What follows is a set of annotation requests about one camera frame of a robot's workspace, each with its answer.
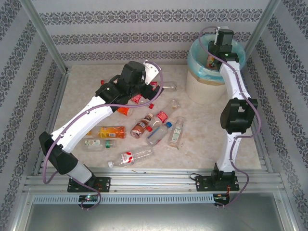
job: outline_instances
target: marble floor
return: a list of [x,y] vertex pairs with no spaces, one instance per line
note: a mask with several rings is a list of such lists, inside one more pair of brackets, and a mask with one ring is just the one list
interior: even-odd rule
[[[123,65],[74,65],[68,79],[55,129],[58,129],[75,116],[90,101],[95,91],[100,87],[101,79],[110,79],[121,74]],[[136,163],[130,168],[209,168],[212,169],[219,159],[223,144],[223,129],[220,127],[220,114],[228,102],[225,93],[217,103],[202,106],[191,101],[185,92],[187,76],[186,65],[161,65],[164,81],[176,81],[176,92],[163,92],[154,102],[154,108],[135,108],[130,117],[118,112],[101,121],[101,126],[125,126],[127,137],[117,139],[117,147],[105,149],[102,152],[86,153],[80,143],[73,154],[88,167],[108,167],[107,162],[120,158],[121,153],[128,152],[139,146],[146,145],[145,139],[149,132],[140,139],[130,135],[130,130],[148,112],[154,115],[165,107],[172,99],[178,99],[181,108],[171,117],[175,123],[176,117],[185,118],[184,133],[179,149],[168,146],[167,134],[154,147],[154,156],[143,162]],[[253,139],[243,139],[235,164],[238,168],[260,169]]]

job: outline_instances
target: small bottle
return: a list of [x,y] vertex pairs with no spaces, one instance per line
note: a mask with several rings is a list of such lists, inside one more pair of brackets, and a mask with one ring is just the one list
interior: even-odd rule
[[133,113],[133,108],[130,107],[119,107],[117,109],[117,111],[121,114],[124,114],[126,116],[131,116],[131,114]]
[[150,146],[157,145],[168,133],[168,129],[172,126],[170,122],[156,128],[149,136],[146,138],[146,142]]
[[126,167],[142,160],[149,158],[153,155],[153,149],[150,146],[140,147],[130,152],[121,154],[121,157],[115,161],[109,161],[109,167]]
[[155,128],[164,124],[171,114],[180,108],[180,104],[177,100],[172,100],[163,110],[157,113],[152,119],[151,127]]
[[104,85],[105,83],[108,83],[109,82],[109,80],[107,80],[107,79],[102,79],[101,80],[101,84],[102,85]]
[[[150,84],[155,89],[159,85],[159,82],[152,81]],[[164,91],[167,91],[167,92],[175,92],[177,91],[177,83],[174,81],[164,82],[163,89]]]
[[[136,95],[133,98],[131,98],[131,101],[134,102],[135,104],[143,104],[143,103],[149,102],[149,100],[142,97],[141,94]],[[154,107],[154,104],[152,104],[152,103],[150,103],[148,105],[149,105],[150,109],[152,109]]]
[[149,113],[144,119],[139,121],[135,127],[130,131],[130,134],[136,139],[140,138],[140,136],[144,133],[146,127],[150,124],[153,118],[153,114]]
[[115,148],[115,140],[103,140],[96,138],[83,138],[81,140],[82,147],[87,152],[99,152],[105,148]]
[[87,133],[88,136],[92,136],[94,138],[121,138],[124,139],[126,137],[126,131],[124,126],[118,127],[101,127],[95,126],[91,131]]
[[178,117],[178,120],[177,120],[175,126],[173,126],[173,128],[171,130],[171,134],[170,134],[169,140],[168,140],[168,144],[171,147],[175,147],[175,148],[179,147],[180,140],[181,140],[182,133],[183,133],[183,125],[184,125],[184,118]]

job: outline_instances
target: orange juice bottle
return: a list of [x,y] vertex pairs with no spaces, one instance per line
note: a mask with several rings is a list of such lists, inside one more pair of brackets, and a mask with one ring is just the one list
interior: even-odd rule
[[87,133],[89,136],[93,136],[95,138],[121,138],[124,139],[126,137],[126,131],[124,126],[117,127],[101,127],[95,126],[91,131]]

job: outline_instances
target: trash bin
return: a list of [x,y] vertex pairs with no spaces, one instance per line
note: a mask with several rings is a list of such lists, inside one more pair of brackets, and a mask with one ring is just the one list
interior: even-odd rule
[[[204,35],[201,42],[207,48],[216,35]],[[232,52],[236,52],[240,59],[240,69],[245,65],[244,48],[232,40]],[[226,90],[225,82],[219,71],[205,68],[207,53],[200,46],[199,40],[193,42],[188,53],[188,73],[186,92],[191,100],[199,104],[211,104],[218,101]]]

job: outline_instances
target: patterned wallpaper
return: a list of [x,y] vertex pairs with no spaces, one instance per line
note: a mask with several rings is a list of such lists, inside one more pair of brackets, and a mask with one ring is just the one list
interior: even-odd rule
[[308,230],[307,4],[280,3],[244,68],[271,163],[282,174],[300,230]]
[[209,25],[229,26],[245,45],[268,0],[99,3],[33,1],[67,66],[144,59],[184,64],[198,31]]
[[0,231],[39,152],[62,73],[18,0],[0,2]]

